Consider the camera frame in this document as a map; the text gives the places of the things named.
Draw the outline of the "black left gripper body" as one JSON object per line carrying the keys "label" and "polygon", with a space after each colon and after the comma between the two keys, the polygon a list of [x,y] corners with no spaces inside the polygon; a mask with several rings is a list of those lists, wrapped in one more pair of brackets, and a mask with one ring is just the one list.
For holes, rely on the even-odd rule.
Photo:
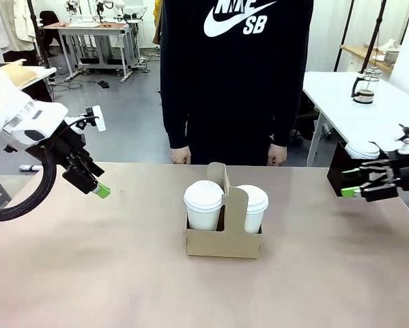
{"label": "black left gripper body", "polygon": [[75,168],[82,172],[87,172],[88,168],[84,160],[87,152],[82,130],[86,127],[86,122],[62,122],[52,136],[52,151],[56,164],[64,169]]}

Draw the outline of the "person's right hand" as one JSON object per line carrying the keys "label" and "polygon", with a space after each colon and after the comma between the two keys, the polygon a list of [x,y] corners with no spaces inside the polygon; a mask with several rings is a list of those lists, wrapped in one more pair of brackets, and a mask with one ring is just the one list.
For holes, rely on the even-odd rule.
{"label": "person's right hand", "polygon": [[191,163],[190,148],[171,148],[169,152],[169,158],[173,164],[189,165]]}

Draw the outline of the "person's left hand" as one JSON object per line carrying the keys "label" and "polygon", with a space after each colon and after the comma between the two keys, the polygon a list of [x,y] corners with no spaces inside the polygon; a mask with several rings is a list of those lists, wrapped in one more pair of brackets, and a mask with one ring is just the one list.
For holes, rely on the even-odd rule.
{"label": "person's left hand", "polygon": [[268,150],[268,166],[281,166],[287,160],[287,148],[270,144]]}

